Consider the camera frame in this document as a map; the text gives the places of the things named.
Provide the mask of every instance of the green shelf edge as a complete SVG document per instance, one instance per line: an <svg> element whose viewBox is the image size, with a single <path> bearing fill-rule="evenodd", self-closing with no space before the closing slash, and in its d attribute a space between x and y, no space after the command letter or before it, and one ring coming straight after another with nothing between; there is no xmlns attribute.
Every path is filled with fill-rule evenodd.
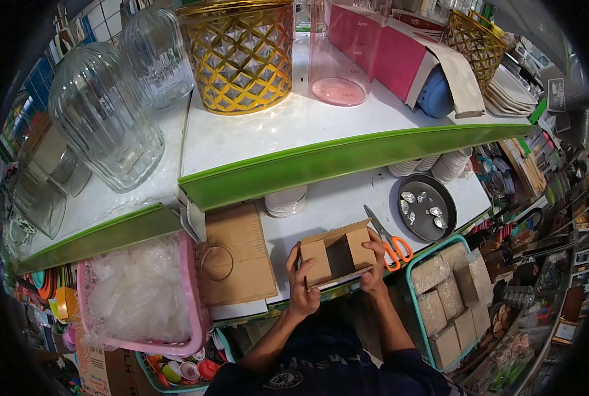
<svg viewBox="0 0 589 396"><path fill-rule="evenodd" d="M378 132L269 153L178 180L202 210L464 147L525 136L532 125L444 125Z"/></svg>
<svg viewBox="0 0 589 396"><path fill-rule="evenodd" d="M547 99L543 98L541 99L541 102L539 102L539 104L537 105L537 108L534 110L534 112L532 112L532 114L530 114L530 116L528 117L528 121L530 121L532 125L536 124L541 115L543 114L543 112L545 111L546 107Z"/></svg>
<svg viewBox="0 0 589 396"><path fill-rule="evenodd" d="M471 226L473 226L473 224L475 224L475 222L479 221L482 217L484 217L484 215L489 213L490 209L491 209L491 207L489 207L488 209L481 212L475 218L473 218L472 220L467 222L464 226L459 227L457 230L455 230L455 232L451 236L459 235L459 234L465 232L467 229L469 229ZM432 244L430 244L420 250L415 251L414 255L419 255L422 251L425 251L427 249L437 248L444 242L446 242L446 241L432 243ZM404 273L405 271L406 271L406 267L404 269L397 271L397 273ZM383 273L383 277L386 278L387 276L389 276L391 274L392 273L390 273L389 271L387 271L385 269L384 273ZM321 300L321 302L334 300L337 297L341 297L341 296L347 295L355 290L359 290L359 289L361 289L360 283L361 283L360 279L355 279L352 281L348 281L346 283L339 284L339 285L334 286L332 288L325 289L321 292L320 300ZM221 321L214 321L213 326L217 327L217 328L234 326L234 325L238 326L240 324L245 324L245 323L249 323L252 321L259 321L262 319L267 319L269 317L277 317L283 313L284 309L286 309L286 307L288 306L288 303L289 303L289 300L284 300L284 301L276 302L274 304L269 304L267 313L259 313L259 314L257 313L255 315L236 317L233 319L224 319Z"/></svg>
<svg viewBox="0 0 589 396"><path fill-rule="evenodd" d="M31 273L76 262L134 243L177 233L181 229L178 214L162 203L155 203L41 249L20 262L16 273Z"/></svg>

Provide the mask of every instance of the blue plastic lid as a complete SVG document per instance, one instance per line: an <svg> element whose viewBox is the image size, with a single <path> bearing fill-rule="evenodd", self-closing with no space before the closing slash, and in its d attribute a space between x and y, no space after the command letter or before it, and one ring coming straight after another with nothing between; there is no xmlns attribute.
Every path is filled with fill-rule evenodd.
<svg viewBox="0 0 589 396"><path fill-rule="evenodd" d="M442 66L437 65L431 71L418 95L417 104L433 118L444 118L453 111L453 95Z"/></svg>
<svg viewBox="0 0 589 396"><path fill-rule="evenodd" d="M44 281L46 278L45 270L37 271L33 273L33 283L35 283L35 287L37 289L41 289L44 287Z"/></svg>

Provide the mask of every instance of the pink plastic basket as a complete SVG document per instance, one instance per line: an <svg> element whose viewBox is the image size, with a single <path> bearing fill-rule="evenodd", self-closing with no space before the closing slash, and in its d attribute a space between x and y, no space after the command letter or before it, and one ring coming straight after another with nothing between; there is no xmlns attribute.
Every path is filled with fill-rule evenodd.
<svg viewBox="0 0 589 396"><path fill-rule="evenodd" d="M164 342L159 340L128 342L117 340L116 338L106 338L106 345L144 353L181 356L192 355L203 348L206 343L206 333L211 330L213 323L197 289L195 262L193 259L193 240L185 231L179 232L178 237L181 264L180 275L182 276L182 288L187 296L187 308L189 310L189 321L191 322L192 330L191 339L184 342ZM81 323L86 333L88 331L87 321L90 317L90 307L88 306L85 291L93 288L95 281L96 276L89 265L89 261L79 261L77 293L80 303Z"/></svg>

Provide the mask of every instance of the gold metal basket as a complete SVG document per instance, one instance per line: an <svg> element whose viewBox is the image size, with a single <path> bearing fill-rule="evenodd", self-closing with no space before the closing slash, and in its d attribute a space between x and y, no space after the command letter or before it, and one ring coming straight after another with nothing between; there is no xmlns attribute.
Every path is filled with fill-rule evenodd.
<svg viewBox="0 0 589 396"><path fill-rule="evenodd" d="M293 85L292 1L200 3L176 12L204 107L237 115L282 101Z"/></svg>
<svg viewBox="0 0 589 396"><path fill-rule="evenodd" d="M442 43L464 55L473 68L480 91L484 93L507 47L499 36L474 20L474 15L492 25L492 22L474 11L466 16L452 10L449 24L442 35Z"/></svg>

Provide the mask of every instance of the dark round tray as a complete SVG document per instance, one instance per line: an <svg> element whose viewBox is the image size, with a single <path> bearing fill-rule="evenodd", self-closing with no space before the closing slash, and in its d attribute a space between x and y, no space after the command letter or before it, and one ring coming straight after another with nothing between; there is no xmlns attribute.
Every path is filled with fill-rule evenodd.
<svg viewBox="0 0 589 396"><path fill-rule="evenodd" d="M423 191L426 191L426 199L422 203L415 201L409 204L409 211L413 211L416 214L416 221L414 221L413 226L409 224L409 220L400 208L401 194L405 191L413 193L416 197ZM438 242L445 240L455 231L457 210L455 208L455 202L453 202L453 197L451 197L446 187L431 176L420 173L407 176L403 180L400 189L398 189L397 203L402 222L409 231L422 240ZM429 210L432 207L439 207L442 210L442 218L447 222L447 228L438 228L433 222L435 216L425 213L425 210Z"/></svg>

